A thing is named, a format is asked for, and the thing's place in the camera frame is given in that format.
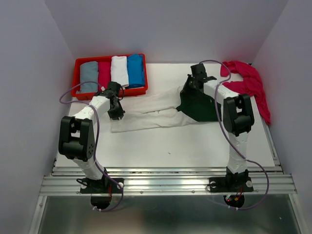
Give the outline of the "cream and green t-shirt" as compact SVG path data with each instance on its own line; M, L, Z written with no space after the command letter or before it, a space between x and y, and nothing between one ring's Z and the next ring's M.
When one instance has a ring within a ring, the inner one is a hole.
M218 121L212 97L198 90L185 92L181 86L151 96L128 97L121 105L125 114L122 120L111 121L112 133Z

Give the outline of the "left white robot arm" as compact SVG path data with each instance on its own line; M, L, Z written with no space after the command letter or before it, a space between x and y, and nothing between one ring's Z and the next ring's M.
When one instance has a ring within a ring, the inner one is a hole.
M118 98L120 92L123 92L121 85L110 81L107 88L101 87L81 111L64 116L60 122L59 153L82 169L97 192L104 192L109 182L105 168L96 159L99 117L108 114L111 120L123 118L125 111Z

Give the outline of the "blue rolled t-shirt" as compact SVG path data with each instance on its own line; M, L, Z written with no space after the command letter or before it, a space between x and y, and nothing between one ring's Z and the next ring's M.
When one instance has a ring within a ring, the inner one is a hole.
M139 88L145 85L142 55L133 54L128 56L127 70L129 78L129 88Z

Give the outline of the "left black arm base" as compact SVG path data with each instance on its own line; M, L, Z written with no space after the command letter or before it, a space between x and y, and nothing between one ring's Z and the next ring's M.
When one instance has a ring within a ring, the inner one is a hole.
M88 178L76 179L76 182L80 184L81 194L121 194L120 185L124 184L124 179L115 178L115 181L118 185L105 176L100 180L91 180Z

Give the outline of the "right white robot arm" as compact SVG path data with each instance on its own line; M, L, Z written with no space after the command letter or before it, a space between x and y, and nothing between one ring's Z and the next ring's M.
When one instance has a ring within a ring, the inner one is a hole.
M203 63L191 66L191 73L180 92L177 110L197 122L218 122L230 145L224 184L236 190L242 184L239 175L247 171L248 134L254 125L254 113L248 94L239 94L208 76Z

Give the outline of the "magenta rolled t-shirt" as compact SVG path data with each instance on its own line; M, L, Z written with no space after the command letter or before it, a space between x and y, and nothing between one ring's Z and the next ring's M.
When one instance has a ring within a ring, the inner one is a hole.
M111 81L111 63L100 62L98 64L98 82L104 88L107 88L108 83Z

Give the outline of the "magenta crumpled t-shirt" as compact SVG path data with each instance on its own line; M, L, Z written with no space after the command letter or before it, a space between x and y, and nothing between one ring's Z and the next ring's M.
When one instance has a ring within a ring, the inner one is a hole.
M228 89L239 94L248 94L255 98L258 111L267 125L271 124L271 113L269 111L263 82L258 71L251 65L240 61L225 61L220 69L220 76L227 77L231 74L239 74L242 81L227 81L223 83Z

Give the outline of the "white rolled t-shirt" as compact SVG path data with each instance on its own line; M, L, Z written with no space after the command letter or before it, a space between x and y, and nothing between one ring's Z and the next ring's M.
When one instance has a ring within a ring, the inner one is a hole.
M129 76L126 56L113 56L111 61L111 81L119 83L122 87L129 86Z

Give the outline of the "red plastic tray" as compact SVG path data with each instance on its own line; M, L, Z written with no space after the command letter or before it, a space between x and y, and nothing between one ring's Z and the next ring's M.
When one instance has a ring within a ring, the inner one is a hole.
M144 71L144 86L138 88L126 88L124 91L125 97L131 96L139 96L146 94L148 90L148 78L147 78L147 71L146 71L146 58L143 53L139 53L142 56L142 65ZM75 61L74 66L74 73L73 73L73 82L72 87L78 85L80 83L80 66L86 62L96 61L96 62L109 62L111 63L111 58L113 56L103 56L103 57L90 57L90 58L78 58ZM80 87L77 87L71 91L71 96L73 98L77 98L78 100L90 100L95 93L79 93Z

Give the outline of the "grey rolled t-shirt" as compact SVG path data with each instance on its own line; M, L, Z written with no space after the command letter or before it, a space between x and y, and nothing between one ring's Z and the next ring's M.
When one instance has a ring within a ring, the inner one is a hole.
M91 61L80 66L80 90L79 94L95 93L98 91L98 62Z

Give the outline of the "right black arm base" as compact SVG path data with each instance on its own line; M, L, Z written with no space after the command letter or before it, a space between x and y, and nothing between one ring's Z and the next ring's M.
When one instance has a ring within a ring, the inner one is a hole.
M233 174L228 168L223 177L210 177L206 190L211 193L232 194L236 192L253 192L253 183L246 169L241 173Z

